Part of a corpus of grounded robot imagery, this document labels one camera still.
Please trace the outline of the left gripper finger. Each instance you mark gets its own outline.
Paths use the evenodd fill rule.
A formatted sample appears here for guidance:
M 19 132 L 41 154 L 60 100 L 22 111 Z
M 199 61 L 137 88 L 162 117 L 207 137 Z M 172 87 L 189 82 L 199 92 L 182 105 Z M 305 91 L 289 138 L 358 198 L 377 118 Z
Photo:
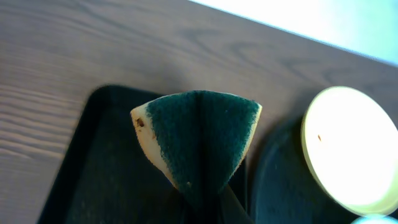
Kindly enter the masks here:
M 253 220 L 241 206 L 233 190 L 227 185 L 219 194 L 219 223 L 253 224 Z

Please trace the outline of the yellow green scrub sponge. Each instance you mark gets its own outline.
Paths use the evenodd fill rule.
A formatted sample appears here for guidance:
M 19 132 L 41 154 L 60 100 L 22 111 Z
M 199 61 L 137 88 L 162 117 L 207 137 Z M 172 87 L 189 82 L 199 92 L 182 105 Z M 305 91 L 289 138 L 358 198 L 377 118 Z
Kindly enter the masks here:
M 211 223 L 220 194 L 242 164 L 262 106 L 230 93 L 166 95 L 131 112 L 146 158 L 182 194 L 195 220 Z

